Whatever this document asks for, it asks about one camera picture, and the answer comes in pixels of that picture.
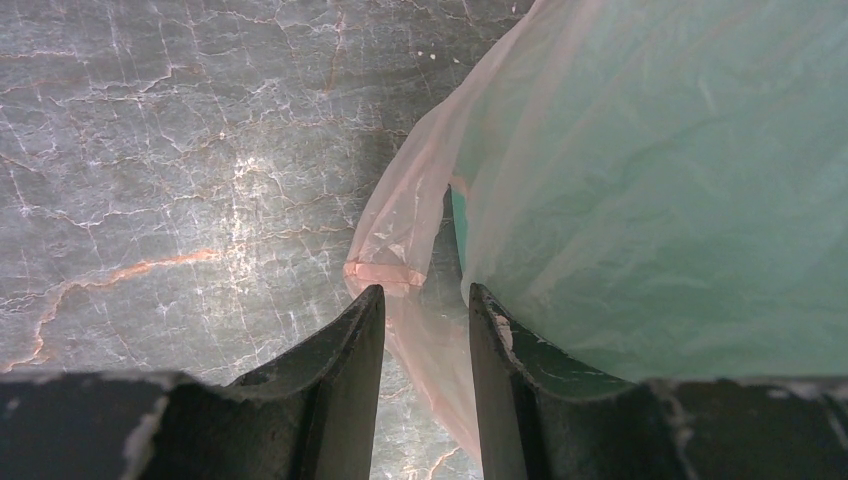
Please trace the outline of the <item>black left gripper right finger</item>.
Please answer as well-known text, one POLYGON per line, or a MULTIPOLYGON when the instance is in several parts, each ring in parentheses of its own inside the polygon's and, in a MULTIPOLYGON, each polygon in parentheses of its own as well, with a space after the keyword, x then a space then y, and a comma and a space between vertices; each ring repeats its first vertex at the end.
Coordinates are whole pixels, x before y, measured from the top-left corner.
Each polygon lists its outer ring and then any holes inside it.
POLYGON ((649 379, 576 360, 480 284, 470 350, 488 479, 843 479, 845 377, 649 379))

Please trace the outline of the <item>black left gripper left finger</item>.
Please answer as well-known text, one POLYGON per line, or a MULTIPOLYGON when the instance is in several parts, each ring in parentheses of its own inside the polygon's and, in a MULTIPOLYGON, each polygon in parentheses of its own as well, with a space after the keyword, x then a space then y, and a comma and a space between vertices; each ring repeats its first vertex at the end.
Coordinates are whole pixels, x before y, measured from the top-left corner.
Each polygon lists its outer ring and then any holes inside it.
POLYGON ((385 296, 226 386, 180 371, 8 373, 5 479, 365 479, 385 296))

